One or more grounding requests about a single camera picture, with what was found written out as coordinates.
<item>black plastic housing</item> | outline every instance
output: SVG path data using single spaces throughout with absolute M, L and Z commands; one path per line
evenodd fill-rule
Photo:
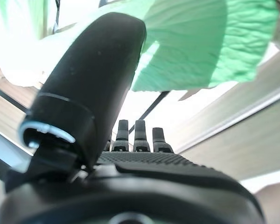
M 26 146 L 47 136 L 92 167 L 104 150 L 130 89 L 146 38 L 143 21 L 108 13 L 95 20 L 66 51 L 19 128 Z

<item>green fabric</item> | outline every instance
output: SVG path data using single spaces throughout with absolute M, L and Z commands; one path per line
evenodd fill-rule
M 0 0 L 5 26 L 11 29 L 13 23 L 8 20 L 13 17 L 7 14 L 12 12 L 6 10 L 7 2 L 16 2 L 27 12 L 34 38 L 41 39 L 46 1 Z M 53 67 L 74 39 L 108 12 L 135 16 L 147 27 L 134 91 L 187 90 L 253 80 L 278 18 L 275 0 L 121 0 L 91 13 L 71 30 L 48 37 L 44 43 L 55 47 L 47 53 L 46 64 Z

